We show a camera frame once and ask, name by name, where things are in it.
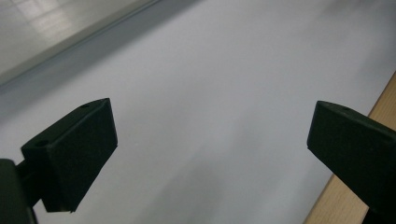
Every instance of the gray surface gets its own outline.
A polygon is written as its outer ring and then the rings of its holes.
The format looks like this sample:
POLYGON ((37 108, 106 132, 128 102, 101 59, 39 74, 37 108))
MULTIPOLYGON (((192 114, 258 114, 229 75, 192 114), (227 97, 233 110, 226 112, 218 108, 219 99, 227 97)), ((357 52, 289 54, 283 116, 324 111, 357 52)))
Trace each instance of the gray surface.
POLYGON ((0 0, 0 84, 157 0, 0 0))
POLYGON ((396 3, 166 0, 0 88, 1 156, 110 97, 119 147, 41 224, 302 223, 330 172, 316 100, 368 114, 396 68, 396 3))

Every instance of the wooden table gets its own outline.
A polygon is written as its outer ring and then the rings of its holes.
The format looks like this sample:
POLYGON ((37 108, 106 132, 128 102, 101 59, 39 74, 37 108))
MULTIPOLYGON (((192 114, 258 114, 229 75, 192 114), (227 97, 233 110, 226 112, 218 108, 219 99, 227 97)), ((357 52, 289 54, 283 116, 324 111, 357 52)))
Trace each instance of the wooden table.
MULTIPOLYGON (((369 118, 396 130, 396 73, 378 98, 369 118)), ((360 224, 367 210, 367 205, 333 175, 305 223, 360 224)))

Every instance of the wooden edge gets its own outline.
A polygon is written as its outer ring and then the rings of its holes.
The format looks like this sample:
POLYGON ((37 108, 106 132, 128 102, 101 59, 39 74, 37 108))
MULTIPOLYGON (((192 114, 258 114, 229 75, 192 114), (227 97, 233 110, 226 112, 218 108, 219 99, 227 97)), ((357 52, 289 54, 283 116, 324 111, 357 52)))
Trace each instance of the wooden edge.
MULTIPOLYGON (((378 98, 369 118, 396 130, 396 73, 378 98)), ((367 210, 367 205, 333 175, 304 223, 361 224, 367 210)))

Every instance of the white surface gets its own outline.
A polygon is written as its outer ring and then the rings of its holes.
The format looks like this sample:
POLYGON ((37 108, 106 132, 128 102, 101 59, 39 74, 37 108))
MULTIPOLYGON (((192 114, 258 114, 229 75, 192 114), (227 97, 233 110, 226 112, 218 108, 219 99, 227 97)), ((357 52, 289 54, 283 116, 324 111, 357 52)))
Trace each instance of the white surface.
POLYGON ((316 100, 368 114, 395 70, 388 1, 167 0, 0 89, 1 156, 110 97, 119 147, 41 224, 302 223, 330 177, 316 100))
POLYGON ((0 84, 156 0, 0 0, 0 84))

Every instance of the screw hole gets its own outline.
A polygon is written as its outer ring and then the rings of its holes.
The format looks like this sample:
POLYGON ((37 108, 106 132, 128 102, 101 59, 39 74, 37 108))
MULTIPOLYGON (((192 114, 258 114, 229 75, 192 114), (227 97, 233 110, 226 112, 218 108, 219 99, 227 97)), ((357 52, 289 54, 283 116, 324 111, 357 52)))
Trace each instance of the screw hole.
POLYGON ((88 105, 88 104, 82 105, 82 106, 80 106, 79 108, 87 108, 87 107, 90 107, 90 105, 88 105))
POLYGON ((43 141, 39 141, 35 144, 36 147, 44 147, 46 146, 50 141, 48 140, 43 140, 43 141))

